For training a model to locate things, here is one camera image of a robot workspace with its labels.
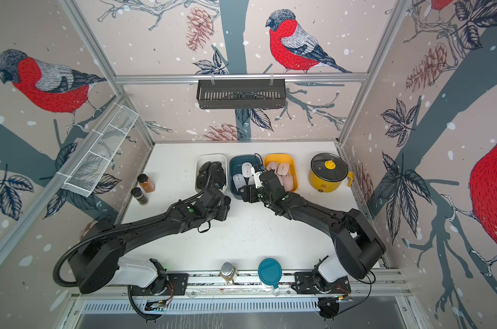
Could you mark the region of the black mouse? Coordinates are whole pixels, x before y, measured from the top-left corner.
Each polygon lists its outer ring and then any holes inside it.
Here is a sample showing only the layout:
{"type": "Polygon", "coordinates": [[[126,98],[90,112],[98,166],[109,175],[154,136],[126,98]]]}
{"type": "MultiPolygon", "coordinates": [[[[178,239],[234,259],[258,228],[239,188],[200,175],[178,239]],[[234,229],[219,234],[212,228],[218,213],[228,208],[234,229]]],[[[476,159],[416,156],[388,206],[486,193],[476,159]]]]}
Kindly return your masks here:
{"type": "Polygon", "coordinates": [[[202,173],[202,174],[198,175],[196,178],[196,189],[198,191],[205,189],[208,185],[207,182],[208,182],[208,175],[207,174],[202,173]]]}
{"type": "Polygon", "coordinates": [[[211,165],[210,161],[203,163],[199,169],[199,175],[206,175],[210,165],[211,165]]]}
{"type": "Polygon", "coordinates": [[[226,175],[221,162],[211,164],[211,183],[217,189],[222,189],[226,185],[226,175]]]}

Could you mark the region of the white mouse top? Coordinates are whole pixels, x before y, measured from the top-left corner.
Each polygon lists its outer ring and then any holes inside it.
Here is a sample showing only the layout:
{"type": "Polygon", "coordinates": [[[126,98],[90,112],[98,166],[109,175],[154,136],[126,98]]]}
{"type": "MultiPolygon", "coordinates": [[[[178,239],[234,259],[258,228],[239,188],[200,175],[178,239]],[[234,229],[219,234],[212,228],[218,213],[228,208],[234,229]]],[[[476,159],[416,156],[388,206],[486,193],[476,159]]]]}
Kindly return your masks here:
{"type": "Polygon", "coordinates": [[[250,178],[254,174],[253,165],[250,162],[245,162],[242,164],[242,175],[245,178],[250,178]]]}

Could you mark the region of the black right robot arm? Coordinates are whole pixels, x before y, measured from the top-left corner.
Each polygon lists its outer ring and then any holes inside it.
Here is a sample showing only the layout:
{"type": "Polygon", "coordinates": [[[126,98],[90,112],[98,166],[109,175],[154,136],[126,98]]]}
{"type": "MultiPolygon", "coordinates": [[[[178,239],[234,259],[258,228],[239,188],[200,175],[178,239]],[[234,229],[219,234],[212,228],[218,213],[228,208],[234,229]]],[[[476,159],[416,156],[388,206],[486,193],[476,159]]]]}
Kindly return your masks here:
{"type": "Polygon", "coordinates": [[[252,185],[236,185],[244,202],[262,202],[277,216],[305,223],[332,239],[333,256],[322,259],[314,273],[326,283],[345,276],[362,280],[385,253],[385,245],[362,212],[337,211],[286,191],[274,171],[258,171],[252,185]]]}

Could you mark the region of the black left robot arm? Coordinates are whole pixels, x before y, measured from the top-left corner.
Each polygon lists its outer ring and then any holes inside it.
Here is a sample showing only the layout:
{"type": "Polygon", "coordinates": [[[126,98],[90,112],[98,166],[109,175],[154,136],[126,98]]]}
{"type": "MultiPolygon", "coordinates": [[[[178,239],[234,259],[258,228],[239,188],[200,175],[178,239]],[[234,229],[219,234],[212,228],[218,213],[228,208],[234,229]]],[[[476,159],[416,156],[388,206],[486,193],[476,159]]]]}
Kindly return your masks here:
{"type": "Polygon", "coordinates": [[[93,293],[110,284],[120,258],[158,239],[198,229],[212,220],[223,222],[231,198],[221,190],[207,188],[186,200],[170,205],[166,212],[133,223],[98,223],[57,262],[53,279],[64,287],[93,293]]]}

